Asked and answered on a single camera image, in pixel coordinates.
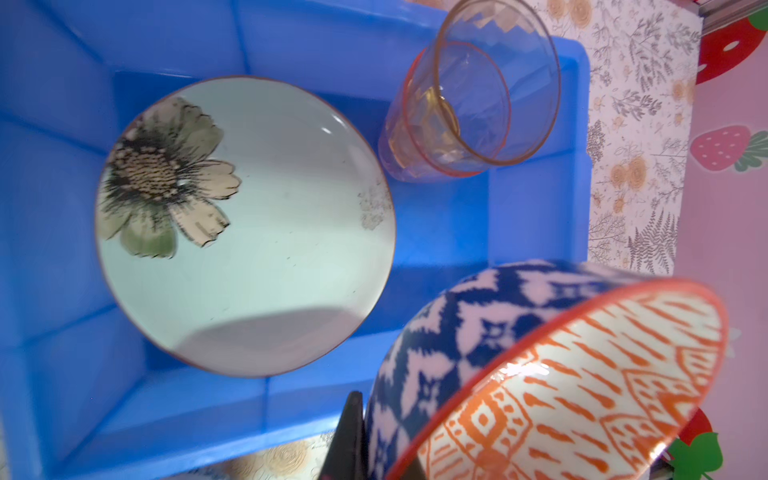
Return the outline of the green flower plate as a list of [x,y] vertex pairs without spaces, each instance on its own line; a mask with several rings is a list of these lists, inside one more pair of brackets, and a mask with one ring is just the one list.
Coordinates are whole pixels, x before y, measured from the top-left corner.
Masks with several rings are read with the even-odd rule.
[[396,220],[369,143],[325,100],[228,76],[138,114],[95,208],[100,267],[158,349],[260,378],[347,340],[392,270]]

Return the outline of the pink transparent cup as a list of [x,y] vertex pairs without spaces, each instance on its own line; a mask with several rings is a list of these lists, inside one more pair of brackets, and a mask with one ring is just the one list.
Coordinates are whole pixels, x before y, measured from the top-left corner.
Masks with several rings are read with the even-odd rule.
[[460,1],[434,43],[437,105],[480,167],[518,164],[548,140],[561,103],[554,41],[525,1]]

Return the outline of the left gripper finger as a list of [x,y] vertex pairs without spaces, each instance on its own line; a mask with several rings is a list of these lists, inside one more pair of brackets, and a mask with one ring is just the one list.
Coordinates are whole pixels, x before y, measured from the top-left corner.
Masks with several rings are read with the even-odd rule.
[[365,480],[366,465],[363,395],[353,391],[346,399],[318,479]]

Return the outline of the orange patterned top bowl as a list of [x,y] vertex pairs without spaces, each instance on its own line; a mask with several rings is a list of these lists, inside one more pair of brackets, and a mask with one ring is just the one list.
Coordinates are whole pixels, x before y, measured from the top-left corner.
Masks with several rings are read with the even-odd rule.
[[716,436],[687,425],[723,363],[720,298],[644,276],[563,312],[440,408],[383,479],[708,478]]

